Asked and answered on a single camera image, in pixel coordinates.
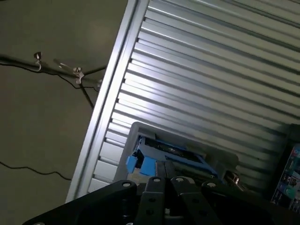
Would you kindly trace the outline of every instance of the screw head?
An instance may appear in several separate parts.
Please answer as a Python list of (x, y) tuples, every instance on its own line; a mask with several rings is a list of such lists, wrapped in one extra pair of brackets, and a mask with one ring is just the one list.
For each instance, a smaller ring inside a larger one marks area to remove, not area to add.
[(207, 186), (210, 187), (210, 188), (214, 188), (216, 186), (216, 184), (214, 184), (214, 183), (208, 183)]
[(33, 54), (33, 57), (36, 59), (36, 60), (41, 60), (42, 57), (43, 57), (43, 53), (42, 52), (36, 52)]
[(182, 179), (181, 177), (176, 178), (176, 180), (177, 180), (178, 182), (182, 182), (182, 181), (183, 181), (183, 179)]
[(82, 71), (82, 69), (81, 69), (81, 67), (75, 67), (75, 68), (73, 68), (73, 71), (79, 73)]
[(129, 187), (131, 185), (131, 183), (125, 182), (122, 185), (123, 185), (123, 187)]

